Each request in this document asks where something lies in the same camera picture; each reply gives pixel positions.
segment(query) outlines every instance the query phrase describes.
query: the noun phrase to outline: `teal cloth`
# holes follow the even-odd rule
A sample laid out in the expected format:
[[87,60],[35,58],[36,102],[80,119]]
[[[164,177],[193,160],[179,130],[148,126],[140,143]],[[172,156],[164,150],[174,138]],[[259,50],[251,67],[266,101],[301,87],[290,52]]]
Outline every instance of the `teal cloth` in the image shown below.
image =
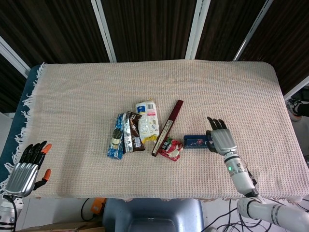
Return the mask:
[[8,175],[8,170],[4,167],[5,163],[13,164],[12,155],[16,152],[16,148],[18,143],[15,141],[15,136],[20,134],[21,128],[25,127],[25,123],[27,119],[22,115],[22,111],[28,111],[29,108],[27,106],[23,106],[23,100],[27,99],[27,95],[29,96],[33,89],[33,82],[36,80],[37,71],[39,70],[40,65],[34,66],[29,73],[28,79],[26,81],[23,94],[19,100],[18,107],[15,113],[15,117],[13,119],[10,132],[8,138],[6,140],[2,155],[0,157],[0,183],[4,181]]

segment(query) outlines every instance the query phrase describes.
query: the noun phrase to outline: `cardboard box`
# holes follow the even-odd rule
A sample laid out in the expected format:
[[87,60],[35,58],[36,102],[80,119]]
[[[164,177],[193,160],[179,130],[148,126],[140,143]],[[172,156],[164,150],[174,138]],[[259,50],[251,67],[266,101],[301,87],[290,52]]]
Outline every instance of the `cardboard box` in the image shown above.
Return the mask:
[[55,223],[45,226],[30,227],[19,232],[105,232],[101,221]]

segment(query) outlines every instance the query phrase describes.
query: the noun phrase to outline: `white robotic arm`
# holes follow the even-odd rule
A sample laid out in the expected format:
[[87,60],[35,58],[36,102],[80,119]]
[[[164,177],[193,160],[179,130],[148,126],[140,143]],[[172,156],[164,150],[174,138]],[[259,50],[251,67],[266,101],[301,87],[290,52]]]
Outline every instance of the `white robotic arm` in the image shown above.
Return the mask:
[[309,214],[281,204],[264,204],[255,198],[241,198],[239,213],[246,218],[261,219],[293,232],[309,231]]
[[238,200],[239,213],[246,218],[260,219],[275,224],[293,232],[309,231],[309,214],[300,209],[294,209],[277,203],[266,204],[255,189],[247,167],[237,154],[237,146],[230,130],[222,120],[207,118],[212,131],[206,136],[213,144],[207,142],[211,152],[217,152],[224,157],[224,162],[233,180],[236,190],[246,196]]

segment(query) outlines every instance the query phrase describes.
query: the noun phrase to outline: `dark wall panel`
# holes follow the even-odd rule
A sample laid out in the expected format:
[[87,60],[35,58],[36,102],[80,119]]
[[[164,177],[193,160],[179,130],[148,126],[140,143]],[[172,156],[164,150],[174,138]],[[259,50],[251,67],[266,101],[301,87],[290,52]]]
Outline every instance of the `dark wall panel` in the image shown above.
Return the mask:
[[0,55],[0,83],[0,112],[15,112],[26,79],[2,55]]
[[309,2],[275,0],[240,60],[270,63],[283,94],[309,75]]
[[182,59],[196,0],[102,0],[118,62]]
[[212,0],[196,59],[232,61],[265,0]]
[[0,35],[30,66],[109,62],[90,0],[1,0]]

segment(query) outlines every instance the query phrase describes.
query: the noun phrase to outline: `blue box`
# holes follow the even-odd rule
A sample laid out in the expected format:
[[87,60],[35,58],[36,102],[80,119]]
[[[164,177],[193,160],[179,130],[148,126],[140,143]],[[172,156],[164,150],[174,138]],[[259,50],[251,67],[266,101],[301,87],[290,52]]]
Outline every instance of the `blue box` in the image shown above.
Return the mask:
[[206,142],[209,141],[206,135],[185,135],[183,137],[184,148],[208,148]]

